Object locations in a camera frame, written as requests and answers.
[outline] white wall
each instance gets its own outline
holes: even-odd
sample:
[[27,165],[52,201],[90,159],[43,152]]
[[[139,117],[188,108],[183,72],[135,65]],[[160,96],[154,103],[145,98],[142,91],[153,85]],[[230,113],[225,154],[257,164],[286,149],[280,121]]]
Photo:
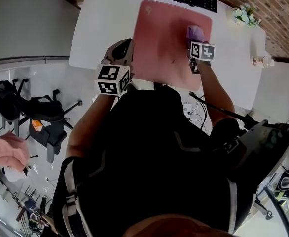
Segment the white wall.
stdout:
[[253,107],[278,122],[289,117],[289,64],[275,62],[262,70]]
[[79,12],[65,0],[0,0],[0,58],[69,56]]

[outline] small vase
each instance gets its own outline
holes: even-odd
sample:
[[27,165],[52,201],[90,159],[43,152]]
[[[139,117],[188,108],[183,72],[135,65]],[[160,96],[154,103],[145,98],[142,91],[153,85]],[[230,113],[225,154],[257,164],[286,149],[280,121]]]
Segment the small vase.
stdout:
[[238,25],[238,26],[245,26],[246,23],[242,20],[234,20],[234,17],[233,17],[233,11],[236,10],[238,8],[233,8],[231,10],[229,10],[227,12],[227,17],[228,17],[228,20],[233,24],[233,25]]

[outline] pink object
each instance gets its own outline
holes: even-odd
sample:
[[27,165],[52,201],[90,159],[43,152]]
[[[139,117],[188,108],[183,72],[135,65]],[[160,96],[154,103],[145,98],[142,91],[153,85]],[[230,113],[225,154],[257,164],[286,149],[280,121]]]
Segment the pink object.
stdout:
[[0,165],[22,172],[30,159],[26,140],[12,132],[0,136]]
[[133,73],[135,78],[198,90],[200,76],[193,75],[187,58],[188,26],[199,26],[210,40],[212,20],[174,5],[144,0],[135,27]]

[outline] black office chair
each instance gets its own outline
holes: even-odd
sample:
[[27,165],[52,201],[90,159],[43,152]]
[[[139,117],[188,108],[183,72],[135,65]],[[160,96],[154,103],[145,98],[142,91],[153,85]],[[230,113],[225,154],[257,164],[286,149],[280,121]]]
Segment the black office chair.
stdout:
[[2,128],[5,128],[6,122],[12,124],[18,131],[18,123],[21,115],[21,110],[16,104],[16,94],[20,94],[23,84],[19,90],[15,88],[9,81],[0,81],[0,114],[2,116]]
[[[17,102],[23,115],[25,115],[25,118],[19,121],[19,125],[22,125],[30,119],[30,133],[26,139],[31,136],[47,148],[47,162],[49,163],[53,163],[55,155],[60,152],[61,143],[67,136],[64,127],[73,129],[73,126],[65,120],[65,114],[76,106],[83,104],[82,101],[79,100],[75,105],[64,111],[56,97],[59,93],[59,90],[54,90],[53,99],[48,95],[35,97],[31,100],[25,100],[21,96],[17,96]],[[43,98],[49,100],[49,102],[41,102],[40,99]],[[32,120],[43,120],[49,122],[50,125],[43,126],[41,131],[36,131],[33,127]]]

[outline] orange object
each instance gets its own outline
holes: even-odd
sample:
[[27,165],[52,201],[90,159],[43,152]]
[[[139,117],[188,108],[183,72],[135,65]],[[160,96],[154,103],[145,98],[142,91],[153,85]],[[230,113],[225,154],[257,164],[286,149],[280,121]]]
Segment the orange object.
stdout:
[[42,123],[39,120],[32,120],[32,126],[36,132],[40,132],[42,130]]

